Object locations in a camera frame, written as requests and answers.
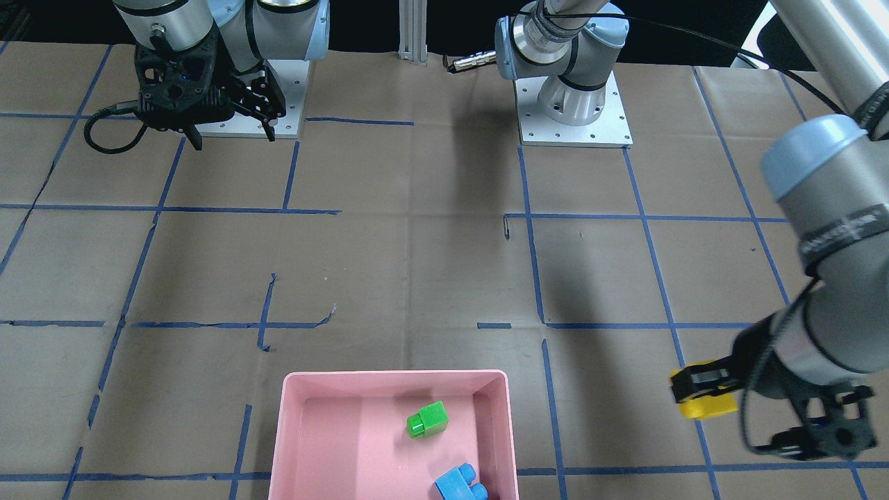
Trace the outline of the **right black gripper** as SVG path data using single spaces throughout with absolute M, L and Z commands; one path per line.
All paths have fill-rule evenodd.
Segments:
M 253 66 L 253 73 L 235 69 L 225 41 L 207 35 L 198 44 L 178 53 L 164 53 L 138 45 L 134 55 L 139 92 L 134 114 L 156 130 L 183 132 L 195 151 L 203 151 L 197 124 L 224 122 L 236 112 L 261 119 L 269 142 L 276 141 L 277 107 L 252 90 L 267 80 L 267 61 Z

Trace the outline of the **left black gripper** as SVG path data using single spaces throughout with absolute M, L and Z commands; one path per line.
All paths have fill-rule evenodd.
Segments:
M 825 458 L 853 460 L 877 444 L 867 401 L 873 390 L 866 384 L 845 380 L 811 383 L 786 367 L 777 344 L 790 338 L 791 316 L 774 313 L 741 332 L 728 358 L 685 366 L 670 374 L 676 404 L 702 397 L 717 397 L 739 390 L 740 439 L 750 453 L 793 461 Z M 749 399 L 752 392 L 786 401 L 797 425 L 775 433 L 768 443 L 754 443 L 749 430 Z

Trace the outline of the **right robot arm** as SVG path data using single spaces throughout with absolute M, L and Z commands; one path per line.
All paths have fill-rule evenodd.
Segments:
M 329 48 L 327 1 L 115 1 L 135 38 L 138 95 L 91 117 L 141 133 L 296 140 L 311 63 Z

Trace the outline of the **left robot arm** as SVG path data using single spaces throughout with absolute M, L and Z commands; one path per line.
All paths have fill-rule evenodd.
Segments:
M 783 134 L 760 168 L 796 232 L 806 288 L 721 360 L 670 376 L 691 419 L 738 411 L 750 453 L 853 460 L 876 446 L 867 374 L 887 368 L 887 3 L 775 1 L 831 108 Z

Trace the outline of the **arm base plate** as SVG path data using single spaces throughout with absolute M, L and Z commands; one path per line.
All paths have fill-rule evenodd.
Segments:
M 297 140 L 301 135 L 305 98 L 308 91 L 311 62 L 305 60 L 267 61 L 267 80 L 257 83 L 252 90 L 271 99 L 277 109 L 269 119 L 276 119 L 276 140 Z M 210 138 L 264 138 L 267 139 L 261 119 L 236 112 L 226 122 L 197 124 L 203 137 Z
M 634 136 L 614 73 L 593 91 L 574 89 L 557 76 L 514 81 L 524 146 L 629 148 Z

